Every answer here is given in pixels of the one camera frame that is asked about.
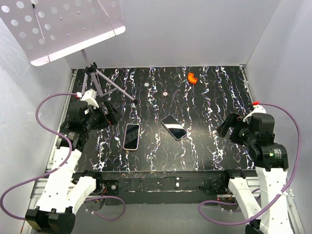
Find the phone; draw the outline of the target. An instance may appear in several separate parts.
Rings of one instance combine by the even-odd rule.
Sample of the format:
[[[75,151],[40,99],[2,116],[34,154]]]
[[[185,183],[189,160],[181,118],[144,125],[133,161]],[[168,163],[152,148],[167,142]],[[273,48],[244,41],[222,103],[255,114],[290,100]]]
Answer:
[[[161,123],[176,140],[181,140],[187,135],[187,131],[173,115],[166,116],[161,120]]]
[[[139,143],[139,124],[127,124],[124,136],[123,149],[126,151],[136,151]]]

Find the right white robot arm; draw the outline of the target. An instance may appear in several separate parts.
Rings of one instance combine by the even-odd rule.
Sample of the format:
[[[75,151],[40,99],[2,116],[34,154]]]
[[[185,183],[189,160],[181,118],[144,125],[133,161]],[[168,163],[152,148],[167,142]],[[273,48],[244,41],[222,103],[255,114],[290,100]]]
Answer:
[[[257,203],[243,175],[227,173],[220,182],[223,192],[235,196],[248,223],[245,228],[248,234],[293,233],[284,193],[288,156],[286,148],[274,142],[274,125],[273,116],[266,113],[253,113],[248,117],[230,113],[217,128],[219,137],[225,137],[232,128],[230,140],[244,145],[255,165],[261,204]]]

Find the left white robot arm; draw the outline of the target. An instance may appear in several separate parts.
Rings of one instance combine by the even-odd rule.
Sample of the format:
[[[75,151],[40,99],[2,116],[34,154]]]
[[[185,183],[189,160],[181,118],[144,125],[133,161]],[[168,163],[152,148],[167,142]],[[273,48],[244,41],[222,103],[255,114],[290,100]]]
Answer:
[[[85,171],[73,178],[76,164],[88,141],[89,133],[118,124],[121,114],[106,100],[106,111],[95,100],[79,100],[68,107],[67,117],[59,133],[55,158],[43,193],[34,209],[28,209],[26,222],[38,233],[69,234],[76,213],[89,195],[102,195],[107,183],[97,171]]]

